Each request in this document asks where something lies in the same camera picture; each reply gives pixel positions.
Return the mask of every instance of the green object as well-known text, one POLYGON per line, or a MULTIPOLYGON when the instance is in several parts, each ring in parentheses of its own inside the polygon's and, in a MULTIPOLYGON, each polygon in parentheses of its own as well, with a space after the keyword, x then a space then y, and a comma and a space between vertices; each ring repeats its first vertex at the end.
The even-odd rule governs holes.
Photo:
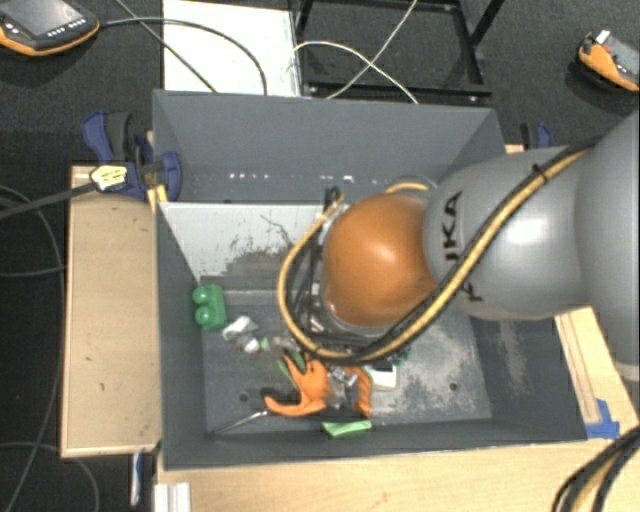
POLYGON ((371 421, 369 420, 359 420, 352 421, 351 423, 332 423, 329 421, 323 421, 322 426, 332 438, 336 438, 342 437, 346 434, 371 430, 373 425, 371 425, 371 421))
POLYGON ((285 363, 282 359, 278 359, 278 368, 280 368, 280 371, 284 374, 284 376, 287 379, 289 379, 289 382, 293 384, 293 387, 298 389, 298 385, 296 384, 296 381, 293 380, 291 373, 289 373, 289 368, 287 368, 287 363, 285 363))
POLYGON ((196 310, 195 319, 203 330, 217 331, 227 325, 227 308, 221 286, 198 286, 191 297, 200 306, 196 310))
POLYGON ((298 370, 302 373, 307 371, 307 363, 304 362, 302 354, 296 350, 287 350, 287 355, 296 363, 298 370))

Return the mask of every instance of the orange device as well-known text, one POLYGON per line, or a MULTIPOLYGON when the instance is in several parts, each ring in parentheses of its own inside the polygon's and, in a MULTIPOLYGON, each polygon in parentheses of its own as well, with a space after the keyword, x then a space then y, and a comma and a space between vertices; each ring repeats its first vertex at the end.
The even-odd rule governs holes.
POLYGON ((73 48, 99 28, 95 15, 73 0, 0 0, 0 46, 29 57, 73 48))
POLYGON ((578 61, 601 82, 638 93, 640 55, 611 35, 610 30, 587 34, 578 47, 578 61))

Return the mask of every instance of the gray box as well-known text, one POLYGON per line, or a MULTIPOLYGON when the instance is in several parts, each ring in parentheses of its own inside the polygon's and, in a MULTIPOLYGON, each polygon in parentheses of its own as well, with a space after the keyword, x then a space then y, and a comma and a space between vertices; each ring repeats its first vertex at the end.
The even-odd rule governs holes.
POLYGON ((398 176, 439 181, 504 147, 487 109, 156 93, 154 115, 157 150, 177 150, 185 166, 181 201, 160 204, 156 215, 168 469, 586 438, 553 321, 491 323, 455 309, 415 341, 394 394, 376 392, 372 431, 330 440, 315 419, 266 417, 209 434, 253 412, 243 392, 289 384, 268 354, 234 351, 200 330, 191 301, 199 283, 223 286, 232 317, 248 313, 262 333, 284 334, 278 268, 319 211, 328 184, 319 173, 348 172, 342 188, 352 201, 398 176), (225 179, 231 167, 244 169, 244 181, 225 179), (265 169, 269 179, 247 178, 265 169))

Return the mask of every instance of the white object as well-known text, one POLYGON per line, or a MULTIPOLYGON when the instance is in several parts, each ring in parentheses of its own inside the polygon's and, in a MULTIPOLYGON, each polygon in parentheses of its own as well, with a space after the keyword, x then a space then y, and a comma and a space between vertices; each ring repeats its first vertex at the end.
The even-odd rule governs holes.
POLYGON ((371 366, 365 366, 364 368, 365 370, 367 370, 367 373, 371 377, 371 382, 373 382, 374 390, 392 391, 396 388, 396 384, 398 382, 398 372, 395 365, 390 372, 375 370, 371 366))
POLYGON ((247 354, 256 354, 260 351, 260 343, 257 339, 251 338, 251 341, 244 346, 243 350, 247 354))
POLYGON ((234 337, 245 331, 255 331, 257 326, 246 315, 239 316, 233 323, 230 323, 222 330, 222 337, 230 341, 234 337))
POLYGON ((607 38, 611 35, 611 31, 610 30, 603 30, 602 32, 600 32, 598 34, 598 37, 596 37, 596 42, 598 44, 604 44, 604 42, 607 40, 607 38))
MULTIPOLYGON (((283 72, 283 63, 295 44, 288 11, 164 0, 164 17, 199 23, 232 37, 260 63, 270 95, 300 95, 297 70, 283 72)), ((255 65, 232 43, 202 30, 174 25, 165 26, 164 38, 218 92, 263 94, 255 65)), ((208 92, 168 50, 164 51, 164 87, 172 91, 208 92)))
POLYGON ((187 482, 176 485, 156 484, 153 488, 154 512, 191 512, 191 487, 187 482))

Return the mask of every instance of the blue tape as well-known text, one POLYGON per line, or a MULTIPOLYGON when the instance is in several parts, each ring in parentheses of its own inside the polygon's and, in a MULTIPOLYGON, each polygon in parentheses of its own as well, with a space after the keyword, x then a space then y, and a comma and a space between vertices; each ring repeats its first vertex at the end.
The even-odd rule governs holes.
POLYGON ((586 424, 587 437, 589 439, 616 439, 620 436, 620 422, 611 419, 609 406, 604 400, 596 398, 598 409, 600 410, 600 423, 586 424))

